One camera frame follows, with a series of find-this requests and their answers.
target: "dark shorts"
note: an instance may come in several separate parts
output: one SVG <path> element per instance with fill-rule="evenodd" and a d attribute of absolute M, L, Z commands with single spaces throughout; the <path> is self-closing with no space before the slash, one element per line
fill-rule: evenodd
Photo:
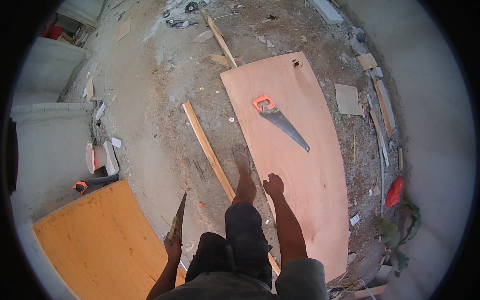
<path fill-rule="evenodd" d="M 262 230 L 262 218 L 247 203 L 230 206 L 225 212 L 227 239 L 206 232 L 200 237 L 198 250 L 188 268 L 185 282 L 203 272 L 243 273 L 272 288 L 270 247 Z"/>

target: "flip-flop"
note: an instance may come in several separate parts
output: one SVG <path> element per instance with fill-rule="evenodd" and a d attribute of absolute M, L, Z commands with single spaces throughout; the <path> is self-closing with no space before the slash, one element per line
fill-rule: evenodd
<path fill-rule="evenodd" d="M 232 147 L 233 158 L 235 160 L 235 164 L 237 163 L 237 156 L 238 155 L 242 155 L 242 156 L 246 157 L 248 159 L 248 173 L 251 175 L 252 174 L 252 166 L 250 164 L 250 158 L 248 157 L 248 148 L 245 147 L 245 149 L 247 149 L 247 154 L 245 154 L 242 151 L 235 149 L 237 146 L 239 146 L 239 145 L 235 145 L 235 146 Z"/>

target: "orange saw handle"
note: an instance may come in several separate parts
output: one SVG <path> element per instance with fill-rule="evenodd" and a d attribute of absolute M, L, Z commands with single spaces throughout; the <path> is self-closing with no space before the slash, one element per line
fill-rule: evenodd
<path fill-rule="evenodd" d="M 259 107 L 258 103 L 262 102 L 262 101 L 268 101 L 268 104 L 264 105 L 262 107 Z M 275 107 L 275 103 L 273 103 L 272 99 L 270 99 L 266 94 L 264 94 L 261 97 L 256 98 L 252 103 L 253 103 L 253 106 L 255 106 L 255 108 L 259 110 L 259 112 L 263 112 L 263 110 L 265 109 L 265 106 L 266 106 L 267 110 L 273 110 L 274 107 Z"/>

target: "gray shirt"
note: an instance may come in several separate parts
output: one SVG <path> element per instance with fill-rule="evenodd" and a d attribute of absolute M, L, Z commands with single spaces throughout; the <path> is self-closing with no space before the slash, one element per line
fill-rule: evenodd
<path fill-rule="evenodd" d="M 243 274 L 226 272 L 201 273 L 156 300 L 235 299 L 235 300 L 328 300 L 324 265 L 312 258 L 289 262 L 282 268 L 272 294 L 263 282 Z"/>

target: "hand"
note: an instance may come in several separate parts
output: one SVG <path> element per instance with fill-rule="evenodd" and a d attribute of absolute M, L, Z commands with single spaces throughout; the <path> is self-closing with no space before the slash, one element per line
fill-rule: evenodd
<path fill-rule="evenodd" d="M 179 234 L 176 234 L 173 237 L 174 241 L 170 241 L 170 239 L 168 238 L 169 233 L 167 233 L 164 241 L 165 250 L 167 250 L 168 254 L 168 261 L 179 264 L 181 257 L 181 247 L 183 246 L 181 243 L 181 237 Z"/>
<path fill-rule="evenodd" d="M 268 174 L 270 181 L 264 180 L 264 189 L 270 197 L 283 195 L 283 181 L 277 174 Z"/>

